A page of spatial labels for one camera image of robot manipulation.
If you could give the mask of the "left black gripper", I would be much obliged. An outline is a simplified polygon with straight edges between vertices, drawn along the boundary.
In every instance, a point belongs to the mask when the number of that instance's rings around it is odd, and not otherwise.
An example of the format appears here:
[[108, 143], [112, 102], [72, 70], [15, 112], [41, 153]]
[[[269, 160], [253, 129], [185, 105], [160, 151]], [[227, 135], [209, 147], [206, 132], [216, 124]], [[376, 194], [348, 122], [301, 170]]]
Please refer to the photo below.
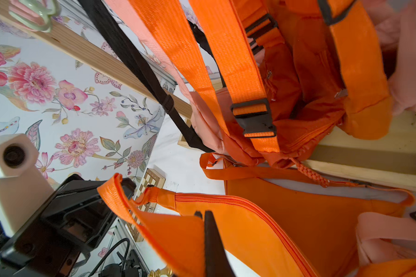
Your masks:
[[0, 277], [67, 277], [90, 258], [115, 213], [98, 193], [104, 181], [74, 174], [14, 234], [0, 219]]

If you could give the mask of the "pink sling bag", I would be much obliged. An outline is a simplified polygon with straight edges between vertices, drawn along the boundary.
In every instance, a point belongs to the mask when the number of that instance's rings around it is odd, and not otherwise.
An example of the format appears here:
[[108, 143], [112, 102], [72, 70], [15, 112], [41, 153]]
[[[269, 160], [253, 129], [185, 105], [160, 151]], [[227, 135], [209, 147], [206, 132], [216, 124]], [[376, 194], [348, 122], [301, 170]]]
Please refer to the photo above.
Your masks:
[[145, 26], [134, 7], [129, 1], [106, 1], [106, 3], [134, 32], [139, 41], [153, 52], [159, 62], [164, 65], [165, 70], [177, 81], [181, 93], [190, 101], [193, 110], [191, 123], [203, 144], [219, 154], [227, 154], [221, 129], [215, 116], [197, 92], [188, 90], [177, 67]]
[[362, 213], [358, 216], [356, 239], [361, 267], [416, 259], [416, 211], [405, 218]]

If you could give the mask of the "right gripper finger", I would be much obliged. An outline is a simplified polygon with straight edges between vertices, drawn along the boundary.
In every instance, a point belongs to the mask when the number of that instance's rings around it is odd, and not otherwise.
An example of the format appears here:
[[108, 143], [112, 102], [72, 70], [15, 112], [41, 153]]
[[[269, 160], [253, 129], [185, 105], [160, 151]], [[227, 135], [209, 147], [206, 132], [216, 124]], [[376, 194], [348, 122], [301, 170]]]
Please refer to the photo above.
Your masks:
[[235, 277], [232, 267], [226, 257], [223, 242], [211, 211], [194, 213], [203, 219], [205, 234], [205, 273], [207, 277]]

